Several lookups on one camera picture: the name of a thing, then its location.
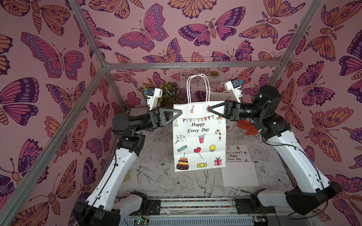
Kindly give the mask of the white party paper bag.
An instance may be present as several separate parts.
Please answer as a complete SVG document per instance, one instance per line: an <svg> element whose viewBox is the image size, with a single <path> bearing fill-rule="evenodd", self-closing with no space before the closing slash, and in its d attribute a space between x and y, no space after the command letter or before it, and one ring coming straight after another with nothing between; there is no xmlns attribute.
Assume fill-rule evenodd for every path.
<svg viewBox="0 0 362 226"><path fill-rule="evenodd" d="M222 168L222 179L225 187L258 186L255 164L251 159L248 146L234 144L226 145L226 166Z"/></svg>

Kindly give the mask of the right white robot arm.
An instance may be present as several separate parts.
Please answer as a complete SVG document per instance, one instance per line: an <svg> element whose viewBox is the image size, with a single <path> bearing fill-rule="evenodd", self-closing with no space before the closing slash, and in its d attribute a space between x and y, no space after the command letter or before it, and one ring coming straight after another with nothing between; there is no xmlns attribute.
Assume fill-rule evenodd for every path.
<svg viewBox="0 0 362 226"><path fill-rule="evenodd" d="M251 194L252 204L259 207L286 207L293 213L288 219L314 217L313 210L338 195L342 188L337 182L331 182L324 176L298 143L290 125L284 117L275 111L282 100L278 89L264 85L251 103L226 100L211 105L208 111L230 121L250 119L261 133L265 144L272 146L285 162L297 186L290 191L261 189Z"/></svg>

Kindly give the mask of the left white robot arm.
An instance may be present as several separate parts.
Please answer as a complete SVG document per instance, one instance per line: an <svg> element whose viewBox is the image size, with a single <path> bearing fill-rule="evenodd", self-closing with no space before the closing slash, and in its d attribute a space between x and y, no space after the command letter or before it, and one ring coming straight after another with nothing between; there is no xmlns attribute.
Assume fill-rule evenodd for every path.
<svg viewBox="0 0 362 226"><path fill-rule="evenodd" d="M140 131L165 127L182 115L182 110L156 108L148 113L132 116L120 113L112 120L112 133L118 135L112 161L94 191L83 202L77 202L73 215L78 226L118 226L132 214L145 214L147 195L131 192L116 201L125 176L139 157L146 136Z"/></svg>

